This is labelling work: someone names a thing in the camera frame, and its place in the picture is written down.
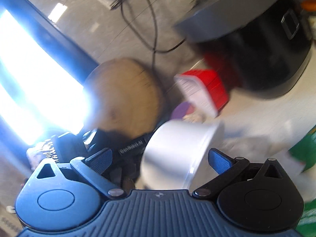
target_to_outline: red container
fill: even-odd
[[[214,118],[229,100],[225,87],[214,70],[189,70],[176,75],[174,79],[188,101]]]

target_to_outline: plastic bag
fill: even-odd
[[[305,163],[293,158],[288,150],[282,150],[272,157],[278,160],[292,180],[301,174],[305,168]]]
[[[252,163],[264,163],[269,157],[271,143],[268,137],[248,137],[224,140],[220,150],[236,158],[238,156],[248,159]]]
[[[311,202],[316,199],[316,181],[302,173],[292,178],[297,190],[302,196],[304,202]]]

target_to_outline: white bowl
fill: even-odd
[[[141,163],[141,178],[152,190],[190,192],[218,174],[208,163],[208,152],[224,139],[224,125],[171,120],[150,139]]]

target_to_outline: purple object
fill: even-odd
[[[182,119],[188,109],[191,107],[191,103],[185,101],[183,103],[180,103],[172,112],[170,119]]]

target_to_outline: bright window light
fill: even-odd
[[[8,125],[28,145],[33,144],[43,133],[42,126],[26,111],[22,110],[0,85],[0,114]]]
[[[0,59],[43,116],[66,131],[79,133],[86,114],[83,86],[8,11],[0,16]]]
[[[62,5],[61,3],[58,3],[55,8],[52,10],[52,12],[49,14],[48,18],[56,23],[59,18],[61,17],[61,15],[63,15],[63,13],[65,12],[65,10],[67,9],[66,5]]]

